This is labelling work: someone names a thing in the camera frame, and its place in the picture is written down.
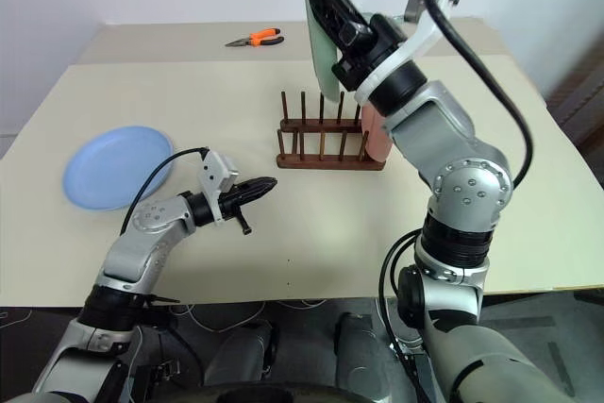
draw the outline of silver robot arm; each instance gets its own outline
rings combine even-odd
[[[457,1],[435,3],[447,14]],[[398,313],[422,335],[446,400],[572,401],[507,339],[477,325],[487,253],[513,181],[504,155],[475,136],[451,93],[412,61],[437,32],[423,2],[408,5],[406,17],[419,20],[409,40],[390,18],[375,14],[367,23],[350,0],[309,3],[342,52],[332,72],[385,117],[387,134],[432,191],[415,264],[399,276]]]
[[[251,232],[241,205],[262,197],[277,181],[259,177],[235,185],[239,173],[229,158],[209,150],[202,157],[202,192],[145,202],[134,211],[33,393],[14,401],[60,403],[62,398],[64,403],[81,402],[82,397],[88,403],[117,401],[127,379],[127,366],[118,357],[128,350],[135,326],[155,325],[159,320],[158,313],[150,310],[151,302],[170,301],[152,293],[172,249],[197,227],[220,225],[233,217],[244,234]]]

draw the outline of blue plate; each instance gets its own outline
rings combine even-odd
[[[63,174],[63,190],[87,210],[125,207],[158,164],[172,155],[172,144],[151,127],[126,126],[92,139],[72,157]],[[168,177],[172,162],[153,178],[147,197]]]

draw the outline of floor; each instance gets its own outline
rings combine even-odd
[[[198,319],[209,326],[223,327],[256,312],[261,303],[198,306]],[[383,363],[388,373],[393,402],[414,401],[400,366],[386,348],[385,332],[377,316],[374,299],[335,299],[315,309],[297,311],[275,302],[267,303],[260,318],[280,327],[277,360],[270,379],[333,385],[336,357],[333,353],[335,324],[343,312],[371,313],[374,327],[384,340]],[[5,323],[27,315],[28,310],[7,310]],[[5,401],[31,389],[37,375],[59,339],[70,316],[34,311],[21,324],[0,330],[0,400]],[[394,329],[409,336],[398,320]],[[604,395],[604,307],[576,300],[571,293],[541,294],[526,299],[485,307],[481,323],[499,330],[534,361],[564,392],[578,402],[594,402]],[[188,316],[179,317],[178,329],[208,364],[225,334],[206,332]],[[159,361],[159,335],[143,329],[143,347],[136,364]],[[195,367],[172,338],[162,336],[166,358],[181,360],[181,383],[195,381]],[[131,359],[131,348],[123,360]],[[169,387],[161,392],[169,395]],[[439,401],[436,395],[432,400]]]

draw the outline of tabletop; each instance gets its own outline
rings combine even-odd
[[[208,146],[225,153],[240,180],[278,180],[243,207],[251,235],[236,222],[198,229],[173,249],[156,294],[183,303],[376,296],[383,257],[399,236],[422,225],[429,190],[395,149],[381,172],[278,169],[280,92],[292,116],[306,91],[311,117],[317,83],[309,59],[271,59],[258,50],[262,58],[109,63],[91,61],[89,53],[71,66],[1,161],[0,305],[83,304],[126,209],[79,209],[62,193],[61,178],[83,143],[127,125],[159,129],[176,150]],[[602,285],[604,193],[513,59],[489,52],[483,58],[535,140],[528,176],[495,230],[486,292]],[[478,137],[499,147],[516,172],[524,153],[520,133],[463,60],[432,55],[417,63],[428,78],[444,82]],[[349,94],[344,116],[354,108]],[[326,118],[336,110],[327,104]],[[306,142],[309,152],[318,147],[318,140]],[[326,151],[338,142],[328,138]],[[198,191],[199,167],[199,158],[181,158],[153,197]]]

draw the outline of pliers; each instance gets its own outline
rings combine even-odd
[[[240,40],[236,40],[234,42],[228,42],[225,44],[227,47],[237,47],[237,46],[271,46],[273,44],[279,44],[283,42],[285,38],[277,37],[277,35],[281,33],[281,30],[278,28],[265,28],[260,32],[250,33],[249,37],[241,38]],[[267,40],[268,37],[276,37],[270,40]]]

